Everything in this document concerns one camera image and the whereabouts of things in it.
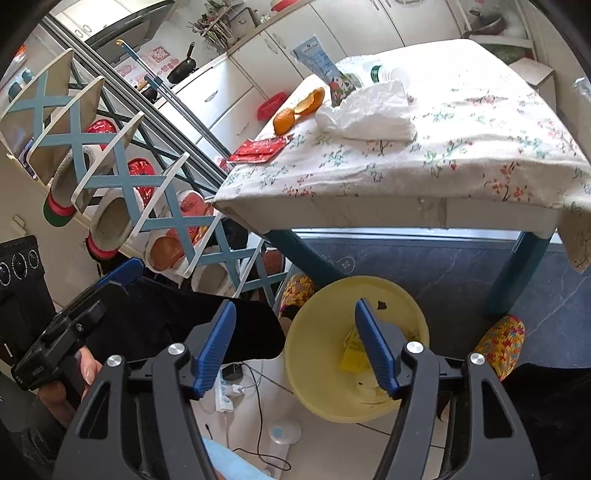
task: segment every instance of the red wrapper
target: red wrapper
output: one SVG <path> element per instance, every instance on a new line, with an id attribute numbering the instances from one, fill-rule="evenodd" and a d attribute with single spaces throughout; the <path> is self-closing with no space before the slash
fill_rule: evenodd
<path id="1" fill-rule="evenodd" d="M 231 163 L 265 163 L 283 150 L 289 142 L 288 135 L 264 140 L 246 140 L 230 155 L 229 161 Z"/>

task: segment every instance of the table leg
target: table leg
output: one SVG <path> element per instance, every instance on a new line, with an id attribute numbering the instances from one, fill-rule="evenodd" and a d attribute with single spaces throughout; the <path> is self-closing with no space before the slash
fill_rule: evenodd
<path id="1" fill-rule="evenodd" d="M 540 238 L 531 232 L 519 234 L 511 256 L 489 290 L 485 300 L 486 314 L 502 316 L 509 313 L 534 276 L 551 238 Z"/>
<path id="2" fill-rule="evenodd" d="M 263 237 L 308 275 L 318 288 L 345 277 L 291 230 L 272 230 Z"/>

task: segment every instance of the silver screw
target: silver screw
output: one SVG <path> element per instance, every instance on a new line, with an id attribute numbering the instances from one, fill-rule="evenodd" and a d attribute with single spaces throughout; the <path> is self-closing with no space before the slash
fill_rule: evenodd
<path id="1" fill-rule="evenodd" d="M 425 347 L 421 342 L 408 342 L 407 350 L 411 353 L 421 353 L 423 350 L 425 350 Z"/>
<path id="2" fill-rule="evenodd" d="M 483 365 L 485 362 L 484 355 L 481 353 L 472 353 L 470 355 L 470 362 L 472 362 L 474 365 Z"/>
<path id="3" fill-rule="evenodd" d="M 173 343 L 168 347 L 170 355 L 180 355 L 184 352 L 184 345 L 182 343 Z"/>
<path id="4" fill-rule="evenodd" d="M 109 365 L 110 367 L 118 367 L 119 365 L 121 365 L 122 361 L 123 359 L 121 358 L 121 355 L 111 355 L 107 359 L 107 365 Z"/>

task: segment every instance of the tile grout line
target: tile grout line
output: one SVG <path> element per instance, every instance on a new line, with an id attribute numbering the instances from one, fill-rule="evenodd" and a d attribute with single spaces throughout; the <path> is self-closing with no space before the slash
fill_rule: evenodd
<path id="1" fill-rule="evenodd" d="M 291 393 L 292 395 L 295 395 L 289 388 L 284 387 L 283 385 L 277 383 L 275 380 L 270 379 L 268 376 L 266 376 L 265 374 L 260 373 L 258 370 L 256 369 L 252 369 L 254 372 L 258 373 L 260 376 L 262 376 L 263 378 L 266 378 L 269 382 L 271 382 L 272 384 L 278 386 L 279 388 L 282 388 L 283 390 L 285 390 L 286 392 Z M 374 432 L 377 433 L 381 433 L 383 435 L 386 436 L 390 436 L 390 434 L 388 432 L 385 432 L 383 430 L 378 430 L 378 429 L 374 429 L 373 427 L 370 427 L 368 425 L 364 425 L 363 423 L 356 423 L 356 425 L 359 425 L 360 427 L 363 427 L 364 429 L 368 429 L 368 430 L 373 430 Z M 445 447 L 440 447 L 437 445 L 431 445 L 431 447 L 435 447 L 435 448 L 441 448 L 442 450 L 445 450 Z"/>

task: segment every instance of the cabinet handle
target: cabinet handle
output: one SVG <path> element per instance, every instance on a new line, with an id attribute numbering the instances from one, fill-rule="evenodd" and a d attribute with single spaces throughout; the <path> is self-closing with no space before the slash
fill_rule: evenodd
<path id="1" fill-rule="evenodd" d="M 275 47 L 272 47 L 271 44 L 269 43 L 268 38 L 265 39 L 265 43 L 267 44 L 267 48 L 269 50 L 271 50 L 275 55 L 279 55 L 279 52 L 277 51 L 277 49 Z"/>
<path id="2" fill-rule="evenodd" d="M 209 97 L 207 97 L 204 102 L 208 102 L 210 100 L 213 99 L 213 97 L 215 97 L 217 95 L 217 90 L 215 92 L 213 92 Z"/>
<path id="3" fill-rule="evenodd" d="M 242 129 L 236 134 L 237 137 L 240 137 L 240 134 L 246 130 L 246 127 L 248 127 L 249 123 L 250 122 L 246 122 L 246 125 L 244 125 L 244 127 L 242 127 Z"/>
<path id="4" fill-rule="evenodd" d="M 279 44 L 279 46 L 281 48 L 283 48 L 284 50 L 287 50 L 287 47 L 285 46 L 285 44 L 283 43 L 283 40 L 281 39 L 281 37 L 279 35 L 277 35 L 276 33 L 272 33 L 271 35 L 273 35 L 273 38 L 275 39 L 275 41 Z"/>

